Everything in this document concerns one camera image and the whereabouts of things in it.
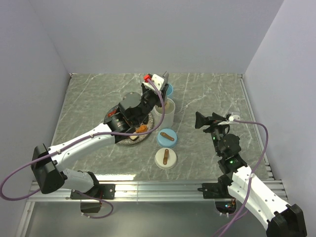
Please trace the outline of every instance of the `wooden handle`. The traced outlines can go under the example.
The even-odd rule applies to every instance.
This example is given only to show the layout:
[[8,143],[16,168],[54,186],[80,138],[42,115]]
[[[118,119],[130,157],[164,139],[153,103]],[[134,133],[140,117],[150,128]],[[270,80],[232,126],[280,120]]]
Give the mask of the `wooden handle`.
[[170,137],[168,134],[166,134],[165,132],[161,132],[160,133],[161,136],[167,138],[168,140],[170,141],[174,141],[174,138],[173,137]]
[[162,163],[164,165],[166,165],[168,163],[168,157],[169,157],[169,150],[166,149],[166,150],[164,150],[163,161],[162,161]]

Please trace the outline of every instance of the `white canister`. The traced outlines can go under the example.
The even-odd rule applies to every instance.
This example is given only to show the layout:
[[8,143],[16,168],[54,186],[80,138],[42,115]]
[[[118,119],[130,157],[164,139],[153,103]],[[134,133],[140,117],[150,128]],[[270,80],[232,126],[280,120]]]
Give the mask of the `white canister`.
[[[165,113],[162,124],[159,126],[159,129],[171,128],[173,125],[174,111],[176,109],[176,105],[173,100],[167,98],[167,103],[164,106]],[[162,116],[162,108],[155,106],[153,109],[153,117],[155,124],[158,124]]]

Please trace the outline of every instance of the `table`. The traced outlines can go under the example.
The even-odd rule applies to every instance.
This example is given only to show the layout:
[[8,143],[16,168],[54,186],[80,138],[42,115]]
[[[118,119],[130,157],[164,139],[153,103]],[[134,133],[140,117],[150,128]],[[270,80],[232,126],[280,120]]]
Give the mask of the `table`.
[[[54,145],[66,142],[101,123],[106,112],[131,91],[141,93],[145,74],[73,74],[63,110],[54,136]],[[205,180],[217,179],[219,169],[210,134],[195,129],[195,112],[205,116],[212,112],[225,115],[240,112],[242,120],[251,120],[247,98],[237,74],[171,73],[169,83],[174,87],[176,104],[172,129],[178,143],[173,148],[178,161],[174,168],[162,170],[155,164],[157,131],[133,146],[119,144],[103,147],[69,167],[92,171],[101,180]],[[231,126],[231,133],[240,137],[241,157],[254,167],[261,154],[261,146],[253,125]],[[260,179],[268,179],[264,162],[256,171]]]

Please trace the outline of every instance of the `floor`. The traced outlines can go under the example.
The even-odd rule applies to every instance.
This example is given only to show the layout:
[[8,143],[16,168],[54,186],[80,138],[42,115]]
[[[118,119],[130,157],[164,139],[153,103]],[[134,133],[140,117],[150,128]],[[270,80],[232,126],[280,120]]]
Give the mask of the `floor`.
[[[141,92],[144,74],[74,74],[70,80],[64,107],[54,137],[54,145],[85,133],[104,119],[106,112],[131,91]],[[242,120],[251,120],[240,79],[236,74],[170,74],[176,104],[172,129],[178,143],[173,148],[178,161],[174,168],[162,170],[155,164],[157,131],[134,146],[113,145],[101,148],[78,160],[74,170],[92,171],[103,180],[196,180],[217,179],[220,171],[209,134],[195,129],[195,112],[225,115],[240,112]],[[231,126],[240,137],[241,157],[254,167],[261,148],[253,125]],[[268,173],[262,162],[256,171],[260,179]]]

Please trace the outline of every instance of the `round lid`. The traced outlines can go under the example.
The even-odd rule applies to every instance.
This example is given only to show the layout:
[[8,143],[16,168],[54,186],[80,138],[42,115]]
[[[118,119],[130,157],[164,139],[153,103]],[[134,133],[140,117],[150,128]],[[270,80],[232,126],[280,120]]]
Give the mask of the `round lid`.
[[159,131],[157,135],[157,142],[161,147],[172,148],[176,145],[178,136],[175,131],[170,128],[165,128]]
[[[166,153],[166,157],[167,157],[166,164],[163,163],[165,153]],[[155,162],[156,162],[156,165],[161,169],[171,169],[172,167],[175,166],[175,164],[177,162],[177,155],[170,148],[161,148],[160,150],[157,151],[157,153],[155,155]]]

